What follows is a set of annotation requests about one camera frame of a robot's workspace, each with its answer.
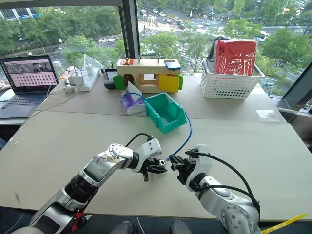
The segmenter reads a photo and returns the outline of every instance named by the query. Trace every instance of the green plastic bin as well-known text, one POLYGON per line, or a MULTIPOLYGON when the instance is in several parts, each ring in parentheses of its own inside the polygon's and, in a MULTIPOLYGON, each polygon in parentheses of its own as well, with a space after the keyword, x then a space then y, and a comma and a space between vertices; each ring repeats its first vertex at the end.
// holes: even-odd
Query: green plastic bin
POLYGON ((183 108, 167 93, 160 93, 143 100, 146 115, 163 133, 186 123, 183 108))

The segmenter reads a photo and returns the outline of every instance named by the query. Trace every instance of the white power strip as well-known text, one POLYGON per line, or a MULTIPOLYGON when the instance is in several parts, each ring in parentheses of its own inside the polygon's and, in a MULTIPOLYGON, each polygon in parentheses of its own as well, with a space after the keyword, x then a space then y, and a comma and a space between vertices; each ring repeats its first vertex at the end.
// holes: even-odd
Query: white power strip
MULTIPOLYGON (((99 73, 100 73, 100 69, 97 67, 93 68, 93 74, 88 75, 87 73, 85 73, 83 75, 83 84, 79 88, 79 91, 91 91, 93 85, 95 84, 98 78, 99 73)), ((75 83, 79 87, 79 85, 81 84, 81 73, 78 76, 73 74, 69 80, 75 83)))

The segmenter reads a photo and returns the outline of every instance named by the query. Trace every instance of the purple tissue box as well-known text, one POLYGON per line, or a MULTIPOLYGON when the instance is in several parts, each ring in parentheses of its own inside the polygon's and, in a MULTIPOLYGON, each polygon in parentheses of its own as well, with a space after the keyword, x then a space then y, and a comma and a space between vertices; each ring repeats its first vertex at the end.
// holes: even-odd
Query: purple tissue box
POLYGON ((119 95, 120 103, 122 108, 127 115, 133 115, 135 113, 145 111, 145 103, 139 98, 137 101, 134 101, 129 92, 126 91, 125 95, 119 95))

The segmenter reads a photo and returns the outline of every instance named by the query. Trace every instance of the red folder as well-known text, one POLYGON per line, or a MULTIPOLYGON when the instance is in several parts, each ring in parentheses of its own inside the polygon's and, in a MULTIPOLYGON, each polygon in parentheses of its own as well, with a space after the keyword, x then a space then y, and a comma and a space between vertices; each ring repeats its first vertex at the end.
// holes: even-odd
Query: red folder
POLYGON ((215 73, 251 76, 256 47, 254 40, 219 40, 215 50, 215 73))

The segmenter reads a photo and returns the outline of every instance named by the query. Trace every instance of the silver robot arm segment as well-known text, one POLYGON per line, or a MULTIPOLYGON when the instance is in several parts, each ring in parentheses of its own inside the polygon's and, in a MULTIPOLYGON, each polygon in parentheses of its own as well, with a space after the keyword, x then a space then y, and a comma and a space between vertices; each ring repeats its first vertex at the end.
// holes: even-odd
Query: silver robot arm segment
POLYGON ((69 231, 75 215, 84 211, 98 189, 117 169, 132 169, 143 173, 163 173, 164 161, 154 158, 161 154, 159 141, 154 138, 144 143, 136 152, 120 144, 111 144, 105 152, 94 156, 71 181, 62 187, 33 216, 29 226, 45 234, 69 231))
MULTIPOLYGON (((209 145, 197 145, 193 149, 199 153, 210 153, 209 145)), ((182 158, 169 156, 173 170, 179 170, 177 179, 195 192, 202 206, 216 216, 228 230, 229 234, 261 234, 258 227, 259 212, 248 200, 234 195, 226 188, 202 188, 211 185, 222 185, 214 177, 209 176, 212 160, 198 155, 182 158)))

